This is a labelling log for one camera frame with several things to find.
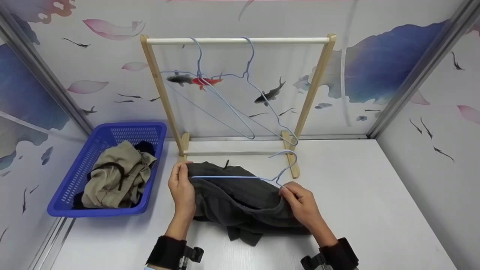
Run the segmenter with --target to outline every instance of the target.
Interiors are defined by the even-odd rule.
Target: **beige cloth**
[[[93,170],[92,179],[88,181],[82,196],[82,203],[87,208],[129,208],[138,203],[140,194],[150,178],[150,167],[156,158],[149,153],[139,152],[128,141],[103,151],[93,168],[107,163],[118,163],[125,169],[122,182],[121,173],[115,166]]]

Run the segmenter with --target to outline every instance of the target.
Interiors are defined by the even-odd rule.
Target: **wooden rack leg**
[[[175,118],[173,117],[172,107],[170,106],[170,102],[168,100],[167,90],[165,89],[165,85],[163,84],[162,75],[160,74],[160,70],[158,68],[158,63],[156,61],[155,54],[152,49],[152,45],[147,43],[147,39],[148,39],[147,36],[141,35],[140,43],[142,44],[142,48],[144,49],[144,54],[147,59],[148,66],[150,67],[150,72],[152,73],[153,81],[155,82],[158,95],[160,96],[160,100],[162,101],[163,109],[167,114],[170,131],[172,132],[173,137],[175,138],[175,142],[177,143],[177,147],[179,148],[179,155],[183,157],[184,149],[182,148],[182,144],[180,141],[180,134],[178,132],[177,125],[175,124]]]
[[[282,138],[291,142],[290,140],[292,139],[292,137],[290,137],[290,135],[286,130],[283,130],[280,134],[282,135]],[[290,144],[286,141],[283,141],[283,146],[285,147],[285,149],[288,149],[290,147]],[[295,156],[290,153],[287,153],[287,160],[288,160],[288,164],[292,165],[295,162]],[[293,165],[290,168],[290,172],[292,173],[293,179],[297,179],[300,176],[300,168],[299,168],[298,162],[295,163],[295,165]]]
[[[294,134],[295,136],[297,136],[297,138],[300,138],[301,131],[303,129],[303,126],[305,125],[305,121],[307,121],[308,113],[312,108],[313,99],[317,94],[318,85],[320,84],[325,69],[327,68],[328,60],[330,59],[333,47],[335,46],[336,35],[328,34],[327,37],[330,39],[330,41],[322,48],[322,53],[320,54],[320,58],[318,59],[317,67],[315,68],[315,72],[313,73],[312,83],[308,88],[307,97],[305,98],[305,102],[303,103],[297,126],[295,127]],[[294,151],[295,146],[289,145],[287,149]]]
[[[185,132],[181,136],[180,143],[181,143],[184,151],[188,150],[188,145],[190,144],[190,133],[189,132]],[[185,162],[185,161],[187,161],[187,154],[184,154],[183,156],[179,156],[178,162]]]

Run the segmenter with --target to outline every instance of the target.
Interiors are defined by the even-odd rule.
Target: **black wrist strap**
[[[334,246],[320,248],[320,252],[334,270],[354,270],[359,265],[359,259],[346,238],[340,238]]]
[[[186,246],[187,241],[185,240],[177,240],[163,235],[156,241],[147,264],[177,270]]]
[[[334,270],[354,270],[359,260],[346,238],[341,238],[334,246],[319,248],[320,253],[314,256],[305,256],[300,262],[305,270],[314,270],[325,264]]]

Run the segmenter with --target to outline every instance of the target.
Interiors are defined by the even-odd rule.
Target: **dark gray garment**
[[[195,188],[195,220],[212,221],[228,228],[230,240],[255,246],[262,234],[310,234],[293,216],[279,189],[260,179],[191,176],[254,176],[240,166],[218,167],[190,163],[188,176]]]

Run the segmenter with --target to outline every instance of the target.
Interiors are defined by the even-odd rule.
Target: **decorative wallpaper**
[[[27,269],[55,220],[47,204],[82,146],[41,130],[84,135],[1,40],[0,67],[0,268]]]
[[[304,134],[320,135],[366,133],[459,3],[7,0],[5,6],[94,125],[165,119],[139,43],[140,34],[324,37],[336,33],[335,51],[304,128]],[[201,10],[201,16],[194,10]],[[408,14],[393,15],[398,10],[408,10]],[[372,13],[383,23],[372,24]],[[284,21],[273,23],[279,15]],[[242,74],[249,57],[247,47],[203,49],[203,71],[216,80],[216,90],[243,116],[225,111],[226,103],[204,87],[196,74],[195,46],[156,47],[182,129],[193,136],[237,136],[249,130],[271,135],[263,127],[277,133],[283,129],[275,124],[280,116],[283,125],[294,128],[311,82],[311,67],[319,56],[318,46],[256,46],[250,83],[271,96],[267,99],[276,115],[259,106],[264,102],[258,91],[246,89],[251,87],[228,75]],[[344,60],[342,50],[346,51]],[[346,123],[342,115],[351,121]]]
[[[478,23],[378,142],[457,269],[479,269]]]

